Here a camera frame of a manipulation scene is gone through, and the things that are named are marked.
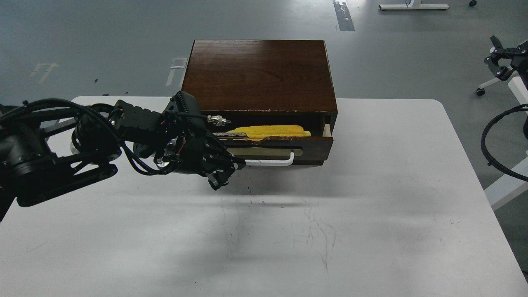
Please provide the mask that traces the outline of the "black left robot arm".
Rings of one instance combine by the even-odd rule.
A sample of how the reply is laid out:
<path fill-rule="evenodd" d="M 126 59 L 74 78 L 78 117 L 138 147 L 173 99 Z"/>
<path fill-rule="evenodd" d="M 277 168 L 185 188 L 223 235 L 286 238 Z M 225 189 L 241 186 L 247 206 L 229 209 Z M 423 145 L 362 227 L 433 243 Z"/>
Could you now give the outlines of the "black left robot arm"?
<path fill-rule="evenodd" d="M 207 129 L 224 126 L 204 115 L 196 99 L 177 92 L 161 112 L 124 100 L 81 105 L 48 98 L 1 106 L 1 217 L 13 202 L 30 207 L 107 180 L 124 155 L 137 173 L 206 177 L 226 186 L 244 159 Z"/>

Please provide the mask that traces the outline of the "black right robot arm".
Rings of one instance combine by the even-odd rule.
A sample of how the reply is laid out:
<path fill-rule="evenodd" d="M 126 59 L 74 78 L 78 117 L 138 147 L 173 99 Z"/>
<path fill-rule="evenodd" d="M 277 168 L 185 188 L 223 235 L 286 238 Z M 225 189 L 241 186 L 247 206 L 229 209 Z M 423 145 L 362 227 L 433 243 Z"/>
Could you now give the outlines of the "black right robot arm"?
<path fill-rule="evenodd" d="M 491 73 L 501 81 L 506 81 L 517 71 L 524 86 L 528 83 L 528 41 L 525 40 L 514 48 L 505 48 L 496 36 L 491 36 L 493 48 L 490 55 L 484 59 Z M 500 66 L 499 60 L 510 60 L 510 66 Z"/>

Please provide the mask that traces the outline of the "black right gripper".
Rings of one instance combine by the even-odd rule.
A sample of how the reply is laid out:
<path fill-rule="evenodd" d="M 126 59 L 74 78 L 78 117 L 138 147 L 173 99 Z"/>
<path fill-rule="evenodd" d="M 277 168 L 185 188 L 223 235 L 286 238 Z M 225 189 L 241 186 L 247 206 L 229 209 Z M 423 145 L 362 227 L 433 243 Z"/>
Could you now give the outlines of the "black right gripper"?
<path fill-rule="evenodd" d="M 500 81 L 507 81 L 516 70 L 527 70 L 528 67 L 528 40 L 524 41 L 517 48 L 505 48 L 500 40 L 492 35 L 490 37 L 492 49 L 490 55 L 483 62 L 491 73 Z M 511 60 L 511 67 L 500 66 L 501 59 Z"/>

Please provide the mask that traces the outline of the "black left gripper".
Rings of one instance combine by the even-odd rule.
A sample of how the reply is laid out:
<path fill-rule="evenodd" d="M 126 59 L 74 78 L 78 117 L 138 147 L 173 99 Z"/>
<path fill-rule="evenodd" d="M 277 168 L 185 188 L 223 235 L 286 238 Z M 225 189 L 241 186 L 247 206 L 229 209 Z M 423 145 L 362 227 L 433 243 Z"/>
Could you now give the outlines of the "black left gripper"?
<path fill-rule="evenodd" d="M 247 162 L 234 156 L 226 145 L 206 126 L 195 97 L 179 91 L 169 99 L 161 113 L 153 161 L 164 174 L 198 174 L 206 176 L 215 191 L 229 184 L 230 177 Z"/>

